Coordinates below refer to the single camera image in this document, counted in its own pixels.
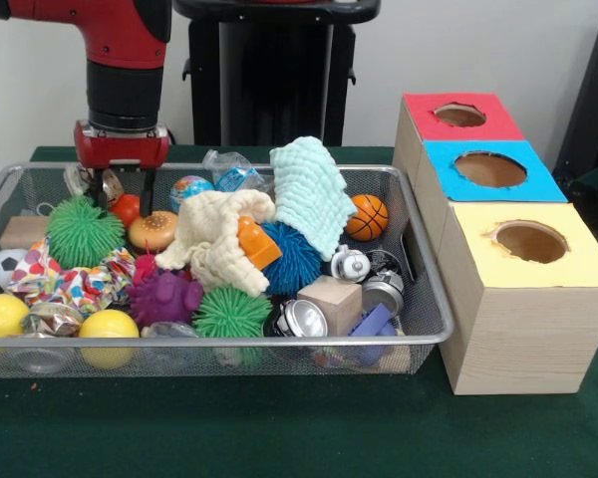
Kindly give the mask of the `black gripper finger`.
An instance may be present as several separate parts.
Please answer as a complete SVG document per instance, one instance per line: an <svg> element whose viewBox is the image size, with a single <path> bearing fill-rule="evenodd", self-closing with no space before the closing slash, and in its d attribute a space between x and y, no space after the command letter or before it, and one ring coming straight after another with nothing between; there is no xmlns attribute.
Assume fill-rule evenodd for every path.
<svg viewBox="0 0 598 478"><path fill-rule="evenodd" d="M152 215L155 170L143 169L143 173L145 176L140 195L140 217L147 218Z"/></svg>
<svg viewBox="0 0 598 478"><path fill-rule="evenodd" d="M109 208L108 195L104 190L104 184L104 171L102 169L95 169L93 171L91 187L94 204L100 207L102 210L107 210Z"/></svg>

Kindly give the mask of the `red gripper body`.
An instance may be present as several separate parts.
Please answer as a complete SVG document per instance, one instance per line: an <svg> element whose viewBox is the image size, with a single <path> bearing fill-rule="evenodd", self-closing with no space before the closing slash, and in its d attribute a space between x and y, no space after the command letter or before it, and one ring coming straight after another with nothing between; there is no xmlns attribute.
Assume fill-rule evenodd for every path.
<svg viewBox="0 0 598 478"><path fill-rule="evenodd" d="M96 128L86 120L74 127L77 157L86 168L104 170L113 164L157 169L166 159L169 135L164 124L147 131L115 132Z"/></svg>

